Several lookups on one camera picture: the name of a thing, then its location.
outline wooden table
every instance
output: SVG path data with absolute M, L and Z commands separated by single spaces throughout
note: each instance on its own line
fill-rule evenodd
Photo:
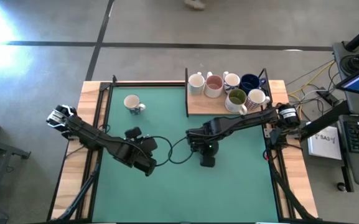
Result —
M 170 81 L 175 83 L 184 83 L 184 81 Z M 77 113 L 85 122 L 92 124 L 95 117 L 95 108 L 96 102 L 99 95 L 99 89 L 101 83 L 105 82 L 84 82 L 83 88 L 81 91 L 80 101 L 77 106 Z M 118 83 L 147 83 L 145 81 L 141 82 L 118 82 Z M 273 104 L 276 103 L 288 103 L 289 99 L 287 97 L 286 86 L 284 85 L 283 80 L 270 80 L 269 81 Z M 105 108 L 107 102 L 107 94 L 104 94 L 101 113 L 99 117 L 98 125 L 101 125 L 103 118 L 105 117 Z M 288 139 L 289 144 L 299 146 L 298 140 Z M 78 141 L 70 141 L 67 147 L 67 153 L 74 151 L 81 147 Z M 315 216 L 317 215 L 317 210 L 312 195 L 312 190 L 310 189 L 309 178 L 304 164 L 304 159 L 302 152 L 298 148 L 287 147 L 283 151 L 283 159 L 286 167 L 287 178 L 291 190 L 294 192 L 295 196 L 298 198 L 301 204 L 307 209 L 307 211 Z M 49 218 L 59 217 L 65 209 L 71 204 L 78 191 L 81 188 L 82 178 L 85 167 L 85 160 L 87 155 L 87 149 L 82 149 L 66 159 L 62 165 L 62 171 L 60 178 L 57 182 L 57 188 L 55 191 L 54 199 L 52 200 Z M 91 171 L 95 164 L 96 156 L 93 156 L 93 163 L 91 164 Z M 278 161 L 275 160 L 275 165 L 279 170 Z M 85 203 L 83 207 L 82 217 L 88 216 L 88 208 L 90 204 L 90 192 L 88 191 L 85 197 Z M 282 205 L 283 217 L 289 217 L 289 211 L 287 209 L 287 200 L 286 196 L 279 187 L 280 203 Z

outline white mug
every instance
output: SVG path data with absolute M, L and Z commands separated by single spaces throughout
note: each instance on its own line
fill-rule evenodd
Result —
M 125 97 L 124 106 L 133 115 L 138 115 L 146 109 L 146 106 L 143 103 L 141 103 L 141 100 L 135 94 L 131 94 Z
M 197 74 L 193 74 L 189 77 L 188 87 L 191 95 L 199 95 L 203 92 L 205 84 L 205 79 L 202 76 L 201 72 L 197 72 Z
M 223 90 L 226 94 L 229 94 L 230 91 L 239 88 L 240 86 L 240 77 L 234 73 L 224 72 L 223 73 Z
M 225 100 L 225 108 L 234 113 L 240 113 L 241 115 L 247 114 L 247 107 L 244 103 L 247 100 L 247 95 L 243 90 L 232 90 Z
M 253 110 L 271 101 L 270 97 L 266 96 L 264 91 L 253 89 L 248 93 L 246 107 Z
M 223 79 L 219 75 L 212 75 L 212 72 L 207 73 L 207 80 L 205 81 L 204 93 L 210 98 L 218 98 L 223 89 Z

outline mug rack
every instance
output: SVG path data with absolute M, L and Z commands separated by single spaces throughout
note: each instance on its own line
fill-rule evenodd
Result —
M 266 82 L 261 85 L 261 90 L 265 92 L 266 96 L 269 96 L 271 101 L 266 105 L 267 108 L 272 107 L 272 93 L 269 85 L 269 78 L 266 68 L 263 68 L 258 78 L 265 78 Z M 186 115 L 240 115 L 239 113 L 233 113 L 225 108 L 225 100 L 227 94 L 223 92 L 218 98 L 209 98 L 204 92 L 200 95 L 191 95 L 188 91 L 188 70 L 185 68 L 185 103 L 186 103 Z M 261 111 L 263 107 L 256 108 L 248 111 L 248 113 L 254 113 Z

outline navy blue mug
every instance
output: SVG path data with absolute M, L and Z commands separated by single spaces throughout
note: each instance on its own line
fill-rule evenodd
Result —
M 261 85 L 266 83 L 266 78 L 258 78 L 253 74 L 246 74 L 241 77 L 240 89 L 243 90 L 247 95 L 251 90 L 259 89 Z

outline mug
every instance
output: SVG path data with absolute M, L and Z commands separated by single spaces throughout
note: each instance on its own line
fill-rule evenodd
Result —
M 225 100 L 225 108 L 230 111 L 241 115 L 247 114 L 247 107 L 244 105 L 247 95 L 243 90 L 232 90 Z
M 223 73 L 223 89 L 226 94 L 230 91 L 239 88 L 240 77 L 234 73 L 224 72 Z
M 222 89 L 223 79 L 219 75 L 212 75 L 212 72 L 208 72 L 204 94 L 210 98 L 218 98 L 222 93 Z
M 241 77 L 240 88 L 248 95 L 248 93 L 266 83 L 266 78 L 258 78 L 253 74 L 246 74 Z
M 189 77 L 188 87 L 191 95 L 199 95 L 203 92 L 205 84 L 205 79 L 202 76 L 201 72 L 197 72 L 197 74 L 193 74 Z
M 254 89 L 248 93 L 246 107 L 253 110 L 259 106 L 269 103 L 271 99 L 265 95 L 264 91 Z
M 135 94 L 131 94 L 125 97 L 124 106 L 133 115 L 138 115 L 146 109 L 146 106 L 141 103 L 141 100 Z

